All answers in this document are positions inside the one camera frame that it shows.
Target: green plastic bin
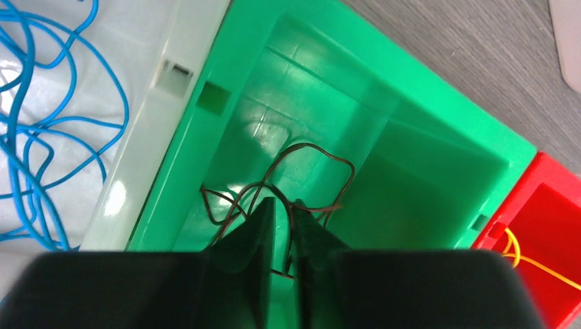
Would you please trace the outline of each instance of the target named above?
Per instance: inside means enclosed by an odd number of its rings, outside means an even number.
[[[329,229],[357,248],[470,247],[536,153],[346,5],[235,0],[128,248],[203,249],[217,227],[202,182],[234,195],[298,142],[355,164]],[[271,182],[291,200],[327,206],[348,175],[305,149]],[[218,218],[229,206],[212,198]],[[280,204],[276,220],[280,269]],[[271,328],[294,326],[292,285],[273,277]]]

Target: red plastic bin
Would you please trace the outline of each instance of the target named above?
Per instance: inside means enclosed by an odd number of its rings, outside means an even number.
[[[581,180],[539,153],[474,243],[502,252],[508,226],[527,256],[581,282]],[[581,291],[521,261],[517,267],[549,328],[566,328],[581,310]]]

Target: yellow string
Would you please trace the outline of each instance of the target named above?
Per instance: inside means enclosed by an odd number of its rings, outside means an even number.
[[[553,271],[552,269],[546,267],[545,265],[537,262],[536,260],[532,260],[531,258],[528,258],[526,256],[522,256],[521,255],[521,246],[519,245],[519,242],[517,240],[517,237],[515,237],[515,234],[512,233],[512,231],[509,228],[506,228],[505,232],[506,232],[506,235],[508,235],[508,243],[507,243],[506,247],[504,248],[504,251],[502,252],[502,254],[503,254],[502,256],[514,258],[514,260],[512,262],[512,267],[516,267],[519,264],[520,260],[524,260],[524,261],[530,263],[531,265],[534,265],[534,266],[538,267],[539,269],[542,269],[543,271],[554,276],[555,278],[558,278],[559,280],[563,281],[564,283],[568,284],[569,286],[571,286],[577,290],[581,290],[581,284],[578,284],[578,283],[560,275],[559,273],[557,273],[557,272]],[[506,252],[510,249],[511,244],[515,246],[515,252],[514,252],[514,254],[507,254]]]
[[[510,243],[512,242],[512,244],[515,246],[515,259],[512,260],[512,267],[517,267],[521,262],[521,246],[517,240],[517,237],[515,237],[515,234],[512,233],[510,228],[505,228],[504,231],[506,232],[506,235],[508,235],[508,245],[507,248],[504,248],[506,251],[503,252],[503,254],[505,254],[508,249],[510,249]]]

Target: blue cable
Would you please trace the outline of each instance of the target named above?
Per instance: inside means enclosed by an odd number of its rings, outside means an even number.
[[[37,15],[31,12],[20,12],[10,3],[9,0],[0,0],[0,1],[7,7],[7,9],[0,10],[0,21],[19,23],[24,31],[27,43],[26,51],[23,51],[17,45],[17,43],[0,27],[0,42],[2,42],[5,45],[5,47],[7,47],[16,58],[18,58],[18,60],[22,63],[23,66],[21,74],[16,79],[14,79],[11,82],[7,82],[3,86],[0,86],[0,92],[10,90],[11,88],[19,86],[18,92],[14,97],[14,101],[10,109],[9,115],[5,116],[3,114],[0,114],[0,122],[8,126],[7,133],[0,134],[0,149],[4,153],[6,153],[6,156],[8,157],[10,184],[12,186],[12,193],[0,195],[0,199],[12,198],[14,200],[16,211],[22,222],[21,228],[1,233],[0,242],[15,239],[35,239],[48,250],[53,251],[75,250],[78,249],[78,247],[72,249],[70,248],[69,242],[66,237],[66,232],[64,231],[62,222],[60,221],[54,203],[51,201],[50,197],[47,194],[47,190],[49,188],[53,188],[69,180],[71,177],[79,173],[93,161],[96,161],[97,164],[99,165],[99,168],[101,170],[101,178],[104,181],[106,178],[106,169],[100,156],[109,148],[111,148],[111,146],[113,146],[117,141],[119,141],[119,139],[125,132],[129,121],[129,102],[127,100],[125,92],[123,91],[123,88],[121,87],[119,80],[117,79],[116,75],[114,74],[110,66],[107,64],[103,56],[85,38],[79,35],[87,27],[89,27],[95,20],[95,17],[99,9],[99,2],[98,0],[93,0],[92,8],[87,19],[81,25],[79,25],[79,27],[77,27],[74,31],[71,31],[69,28],[59,24],[58,22],[48,19],[47,17],[43,17],[41,15]],[[69,35],[68,40],[66,42],[63,42],[48,26],[54,27],[67,33]],[[61,46],[62,48],[61,52],[52,62],[48,64],[43,64],[35,61],[34,39],[32,38],[30,27],[35,27],[44,31],[52,39],[54,39],[59,44],[59,46]],[[121,100],[123,102],[123,112],[124,112],[122,124],[119,125],[115,123],[107,123],[104,121],[79,116],[61,117],[57,119],[57,116],[59,116],[62,113],[63,109],[70,102],[71,97],[73,96],[77,86],[76,66],[70,52],[70,47],[76,40],[81,42],[85,47],[89,48],[89,50],[97,57],[97,59],[100,61],[100,63],[103,65],[103,67],[111,77],[117,90],[119,91],[119,95],[121,96]],[[67,58],[67,60],[69,61],[69,66],[71,69],[71,84],[69,86],[67,94],[61,101],[60,105],[51,114],[47,115],[45,118],[39,120],[33,125],[23,125],[19,123],[18,112],[22,106],[24,96],[26,95],[30,82],[32,80],[32,73],[34,72],[34,67],[36,66],[41,69],[52,69],[58,66],[65,58]],[[119,132],[111,141],[109,141],[101,149],[96,151],[80,138],[52,129],[52,127],[54,127],[55,125],[64,122],[74,122],[74,121],[90,123],[102,127],[114,128],[118,129]],[[45,171],[47,170],[48,166],[50,165],[51,161],[53,160],[55,152],[48,143],[44,142],[40,138],[41,134],[55,134],[58,136],[63,136],[65,138],[71,139],[72,141],[75,141],[76,143],[86,148],[91,153],[91,157],[89,157],[87,160],[81,163],[81,165],[72,170],[69,174],[63,176],[62,178],[56,180],[55,182],[43,186],[40,183],[40,181]],[[16,155],[16,137],[20,135],[28,138],[25,144],[22,160],[19,159],[18,156]],[[42,162],[40,168],[37,170],[36,175],[34,175],[29,168],[29,154],[30,149],[34,143],[39,144],[41,147],[45,148],[48,151],[48,155]],[[25,177],[26,189],[24,191],[22,191],[20,187],[19,173],[23,174]],[[30,216],[28,216],[25,211],[23,197],[26,197]],[[59,241],[53,240],[52,237],[50,236],[43,205],[47,209],[49,213],[48,215],[50,216],[54,224]],[[42,234],[37,232],[36,229],[32,226],[32,224],[35,221],[39,222]]]

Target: white plastic bin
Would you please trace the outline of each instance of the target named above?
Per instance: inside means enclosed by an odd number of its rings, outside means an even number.
[[[88,15],[92,1],[13,0],[21,10],[48,16],[75,28]],[[71,245],[90,250],[123,250],[151,184],[162,162],[191,90],[203,67],[228,0],[101,0],[95,22],[83,32],[109,62],[129,98],[129,127],[120,143],[103,161],[108,179],[101,183],[95,163],[59,187],[49,190],[61,215]],[[18,26],[6,29],[19,36]],[[35,32],[38,59],[48,62],[59,52],[44,34]],[[72,47],[79,85],[66,114],[121,122],[123,107],[107,73],[91,52]],[[0,47],[0,73],[11,80],[20,71],[18,61]],[[54,109],[69,87],[64,61],[54,70],[35,70],[33,84],[21,113],[33,121]],[[10,108],[11,93],[1,95],[0,110]],[[114,132],[62,125],[93,147],[106,143]],[[88,152],[62,138],[46,139],[57,152],[43,178],[52,182],[88,157]],[[31,156],[32,162],[46,155]],[[0,154],[0,193],[9,193],[7,162]],[[19,227],[11,199],[0,200],[0,230]],[[22,268],[44,250],[32,240],[0,243],[0,297]]]

